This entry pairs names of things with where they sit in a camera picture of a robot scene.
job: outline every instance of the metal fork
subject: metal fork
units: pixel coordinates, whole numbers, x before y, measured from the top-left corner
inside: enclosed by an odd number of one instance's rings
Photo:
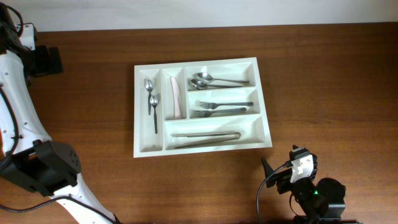
[[[246,108],[216,110],[216,111],[192,111],[192,116],[196,116],[199,118],[208,118],[213,113],[241,113],[241,112],[246,112]]]
[[[199,106],[204,109],[216,109],[219,106],[253,106],[253,102],[247,103],[206,103],[206,102],[199,102]]]

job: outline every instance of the tray compartment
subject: tray compartment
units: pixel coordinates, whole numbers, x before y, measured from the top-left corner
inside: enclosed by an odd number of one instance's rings
[[[185,67],[185,82],[188,83],[188,91],[206,91],[206,90],[196,90],[189,85],[191,79],[195,79],[194,74],[197,72],[207,72],[214,79],[223,78],[228,80],[249,80],[248,84],[238,84],[233,82],[219,81],[215,80],[210,83],[214,85],[229,85],[229,86],[256,86],[256,81],[254,78],[254,68],[251,62],[246,63],[227,63],[220,65],[204,65],[204,66],[194,66]],[[217,88],[209,87],[209,90],[214,90]]]
[[[144,80],[149,78],[152,80],[154,84],[154,89],[152,90],[152,95],[157,95],[159,101],[159,105],[156,106],[156,115],[157,115],[157,131],[155,134],[155,125],[154,125],[154,107],[150,110],[150,115],[148,115],[148,91],[145,89]],[[139,131],[141,134],[139,136],[140,142],[140,152],[152,152],[152,151],[161,151],[163,146],[163,112],[162,105],[163,99],[159,94],[162,89],[162,75],[160,69],[151,69],[151,70],[141,70],[139,72],[139,108],[135,108],[135,110],[140,110],[141,117],[139,121]]]
[[[214,110],[228,110],[245,107],[247,111],[243,114],[258,114],[260,113],[258,92],[254,87],[244,87],[237,89],[219,89],[209,91],[190,91],[188,93],[188,109],[190,118],[197,118],[192,116],[193,110],[207,110],[200,107],[199,102],[205,103],[247,103],[253,102],[253,106],[219,106]],[[236,113],[214,113],[211,117],[220,116],[234,116]]]
[[[222,149],[223,146],[228,146],[230,149],[237,149],[241,148],[242,144],[260,145],[266,140],[262,118],[259,114],[191,119],[186,121],[173,121],[165,123],[165,150],[195,151],[196,148],[174,149],[174,147],[181,146],[188,142],[218,138],[174,138],[172,137],[172,134],[217,133],[225,131],[238,131],[241,133],[241,137],[239,139],[230,141],[212,143],[207,146],[198,146],[198,148],[208,148],[210,151],[219,151],[219,149]]]
[[[182,119],[187,118],[187,84],[184,82],[183,68],[165,68],[161,71],[162,75],[162,96],[163,96],[163,119],[174,120],[174,96],[171,83],[171,77],[174,77],[180,88],[178,102]]]

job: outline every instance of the white wall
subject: white wall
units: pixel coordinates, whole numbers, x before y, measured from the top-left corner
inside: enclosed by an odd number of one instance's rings
[[[398,21],[398,0],[3,0],[39,31]]]

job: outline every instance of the utensil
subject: utensil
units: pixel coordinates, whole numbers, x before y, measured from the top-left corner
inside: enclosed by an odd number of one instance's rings
[[[206,103],[199,102],[199,106],[204,109],[216,109],[219,106],[253,106],[253,102],[247,103]]]
[[[180,87],[174,77],[170,78],[172,82],[173,96],[174,96],[174,119],[182,119],[180,103],[178,102],[178,96],[180,95]]]
[[[144,80],[144,86],[145,86],[145,89],[148,90],[148,92],[149,92],[149,94],[148,94],[148,115],[150,115],[150,108],[151,108],[150,102],[149,102],[150,101],[150,93],[154,89],[154,84],[152,83],[152,81],[150,79],[146,78]]]
[[[155,134],[157,134],[157,116],[156,116],[156,106],[159,104],[159,100],[155,95],[152,95],[149,100],[150,104],[154,107],[154,123],[155,123]]]
[[[201,134],[172,134],[173,138],[197,138],[197,137],[208,137],[208,136],[231,136],[228,138],[221,138],[215,140],[204,140],[204,141],[197,141],[188,143],[182,146],[176,146],[174,149],[183,149],[192,146],[202,146],[209,143],[221,142],[221,141],[229,141],[234,139],[239,139],[241,137],[241,133],[238,131],[225,131],[219,133],[201,133]]]
[[[240,83],[240,84],[246,84],[249,83],[249,80],[226,80],[222,78],[213,78],[209,73],[207,72],[198,72],[194,74],[196,78],[204,83],[211,83],[214,80],[219,80],[219,81],[226,81],[226,82],[233,82],[233,83]]]
[[[242,112],[246,112],[246,108],[216,110],[216,111],[192,111],[192,115],[199,118],[208,118],[213,113],[242,113]]]
[[[242,87],[242,86],[226,86],[226,85],[210,85],[206,84],[204,82],[201,82],[199,80],[193,79],[190,82],[190,85],[194,87],[197,90],[206,90],[209,87],[218,87],[218,88],[236,88],[236,87]]]

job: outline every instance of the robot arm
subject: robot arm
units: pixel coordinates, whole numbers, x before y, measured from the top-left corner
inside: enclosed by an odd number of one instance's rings
[[[273,170],[264,158],[262,158],[262,165],[266,173],[264,182],[267,188],[276,184],[279,194],[291,192],[290,199],[294,196],[295,201],[305,213],[304,217],[297,215],[294,218],[295,224],[358,223],[354,221],[341,222],[341,214],[346,207],[344,203],[346,187],[344,185],[331,178],[321,179],[316,186],[312,183],[318,171],[316,155],[304,147],[293,145],[293,151],[289,153],[289,157],[290,160],[285,163],[285,167],[291,167],[291,169],[279,173],[277,170]]]
[[[22,25],[22,32],[17,31],[7,6],[0,3],[0,175],[56,200],[78,223],[120,223],[85,184],[76,152],[52,142],[37,117],[25,77],[46,71],[37,58],[33,24]]]

